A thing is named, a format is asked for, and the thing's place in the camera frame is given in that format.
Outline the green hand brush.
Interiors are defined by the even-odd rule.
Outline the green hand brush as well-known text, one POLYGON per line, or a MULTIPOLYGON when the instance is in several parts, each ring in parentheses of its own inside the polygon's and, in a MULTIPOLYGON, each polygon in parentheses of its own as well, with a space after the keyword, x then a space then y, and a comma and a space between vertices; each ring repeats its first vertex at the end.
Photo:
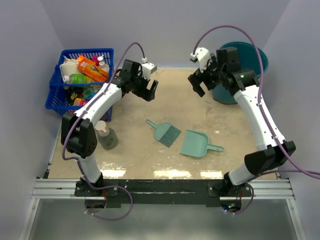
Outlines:
POLYGON ((158 125, 155 122, 147 119, 146 123, 154 128, 154 138, 167 148, 170 148, 172 146, 172 144, 182 132, 177 127, 168 122, 164 122, 158 125))

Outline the green plastic dustpan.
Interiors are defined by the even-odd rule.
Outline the green plastic dustpan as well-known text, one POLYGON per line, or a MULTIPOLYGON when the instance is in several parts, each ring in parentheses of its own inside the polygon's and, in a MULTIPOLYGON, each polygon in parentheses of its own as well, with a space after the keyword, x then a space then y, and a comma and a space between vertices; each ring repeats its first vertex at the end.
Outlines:
POLYGON ((202 158, 208 150, 223 152, 222 146, 210 144, 209 136, 204 132, 187 129, 180 149, 180 154, 202 158))

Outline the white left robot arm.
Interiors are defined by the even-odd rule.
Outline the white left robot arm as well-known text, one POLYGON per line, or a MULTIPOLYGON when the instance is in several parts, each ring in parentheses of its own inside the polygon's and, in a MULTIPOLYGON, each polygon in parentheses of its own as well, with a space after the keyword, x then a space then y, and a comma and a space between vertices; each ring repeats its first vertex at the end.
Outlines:
POLYGON ((158 81, 152 81, 151 75, 157 66, 151 62, 139 63, 126 59, 104 83, 99 92, 83 107, 74 113, 65 113, 61 121, 61 144, 63 150, 71 153, 80 164, 83 178, 86 179, 86 191, 99 196, 104 184, 99 181, 102 173, 98 168, 94 151, 97 147, 95 126, 102 116, 125 94, 133 93, 147 102, 154 100, 158 81))

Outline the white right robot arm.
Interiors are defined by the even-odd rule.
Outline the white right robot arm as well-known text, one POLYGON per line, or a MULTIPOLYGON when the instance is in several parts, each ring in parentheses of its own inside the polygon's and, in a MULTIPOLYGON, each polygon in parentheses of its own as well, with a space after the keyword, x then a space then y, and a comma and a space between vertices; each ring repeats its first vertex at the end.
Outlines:
POLYGON ((222 86, 234 97, 243 110, 253 132, 256 151, 244 156, 244 163, 226 173, 219 192, 233 197, 250 179, 282 166, 286 154, 296 150, 293 141, 287 141, 277 129, 262 97, 258 96, 260 82, 255 72, 242 69, 235 47, 218 49, 215 54, 204 47, 197 47, 190 54, 198 69, 188 77, 193 90, 202 97, 208 90, 222 86))

